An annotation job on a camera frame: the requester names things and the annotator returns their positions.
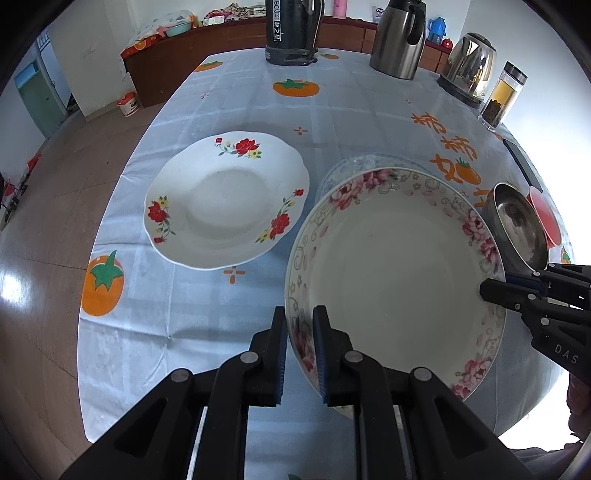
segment black phone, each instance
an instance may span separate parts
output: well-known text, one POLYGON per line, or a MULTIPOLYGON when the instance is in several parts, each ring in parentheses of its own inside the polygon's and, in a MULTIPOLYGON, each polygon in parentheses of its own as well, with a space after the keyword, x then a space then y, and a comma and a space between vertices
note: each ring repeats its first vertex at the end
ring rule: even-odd
POLYGON ((527 180, 527 183, 529 183, 530 186, 535 187, 539 191, 543 192, 544 190, 542 189, 542 185, 540 185, 540 182, 538 181, 538 177, 531 169, 530 162, 525 158, 525 154, 520 149, 520 147, 514 144, 513 142, 510 142, 509 140, 503 140, 503 143, 507 147, 507 150, 509 150, 509 153, 511 154, 511 157, 513 157, 513 160, 515 160, 515 163, 517 163, 517 166, 519 167, 521 173, 527 180))

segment brown sideboard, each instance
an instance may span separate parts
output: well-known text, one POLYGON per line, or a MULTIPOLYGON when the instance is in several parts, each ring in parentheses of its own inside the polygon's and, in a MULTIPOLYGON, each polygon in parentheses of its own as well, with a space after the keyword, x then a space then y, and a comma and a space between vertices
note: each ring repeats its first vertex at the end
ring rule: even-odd
MULTIPOLYGON (((166 38, 124 60, 139 99, 144 106, 168 100, 181 83, 207 56, 224 51, 264 47, 266 20, 251 18, 239 22, 199 27, 166 38)), ((351 18, 323 17, 316 46, 371 53, 376 25, 351 18)), ((426 42, 419 66, 440 72, 450 50, 426 42)))

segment plate with pink flowers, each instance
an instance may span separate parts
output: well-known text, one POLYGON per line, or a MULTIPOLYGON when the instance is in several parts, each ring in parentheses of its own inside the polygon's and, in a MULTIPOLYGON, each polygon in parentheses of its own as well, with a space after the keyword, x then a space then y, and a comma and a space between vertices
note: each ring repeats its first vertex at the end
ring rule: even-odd
POLYGON ((144 229, 167 260, 233 267, 270 250, 300 217, 310 179, 298 151, 260 132, 207 137, 171 158, 145 197, 144 229))
POLYGON ((285 278, 288 331, 318 390, 312 311, 383 366, 430 368, 460 398, 490 370, 505 309, 480 283, 504 280, 495 240, 448 184, 409 168, 380 167, 328 192, 304 221, 285 278))

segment blue tablecloth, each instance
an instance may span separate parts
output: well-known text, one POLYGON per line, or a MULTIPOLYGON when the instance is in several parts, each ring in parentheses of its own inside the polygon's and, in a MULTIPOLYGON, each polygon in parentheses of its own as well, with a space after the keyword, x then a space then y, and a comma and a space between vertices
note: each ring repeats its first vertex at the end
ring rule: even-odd
MULTIPOLYGON (((90 441, 173 369, 217 368, 247 350, 253 333, 269 327, 274 307, 283 304, 299 226, 320 180, 341 159, 395 154, 448 181, 476 207, 499 181, 527 192, 502 143, 514 140, 511 134, 504 127, 489 132, 474 110, 439 88, 436 74, 419 69, 409 82, 372 70, 366 54, 320 53, 332 55, 319 54, 308 67, 270 65, 261 49, 209 57, 162 108, 129 159, 92 251, 94 259, 116 250, 124 272, 121 299, 102 316, 80 311, 78 381, 90 441), (289 86, 287 80, 313 82, 319 92, 292 97, 272 88, 276 82, 289 86), (304 213, 272 250, 237 268, 175 266, 154 251, 144 232, 146 191, 172 156, 233 130, 266 132, 300 152, 310 173, 304 213)), ((560 215, 558 221, 572 255, 560 215)), ((560 258, 561 249, 553 249, 551 260, 560 258)), ((467 401, 497 434, 543 398, 559 375, 530 340, 510 312, 497 359, 467 401)), ((245 478, 286 479, 289 473, 352 479, 354 448, 352 422, 322 404, 288 347, 281 406, 253 408, 249 415, 245 478)))

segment red bowl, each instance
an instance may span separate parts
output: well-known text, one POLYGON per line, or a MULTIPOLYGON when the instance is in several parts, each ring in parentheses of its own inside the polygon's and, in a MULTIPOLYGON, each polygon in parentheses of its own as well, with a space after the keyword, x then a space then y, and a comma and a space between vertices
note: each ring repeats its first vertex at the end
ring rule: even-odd
POLYGON ((527 196, 527 199, 533 205, 542 227, 544 227, 548 247, 553 248, 562 245, 560 227, 558 226, 554 212, 552 212, 552 208, 550 208, 542 193, 537 188, 530 187, 530 194, 527 196))

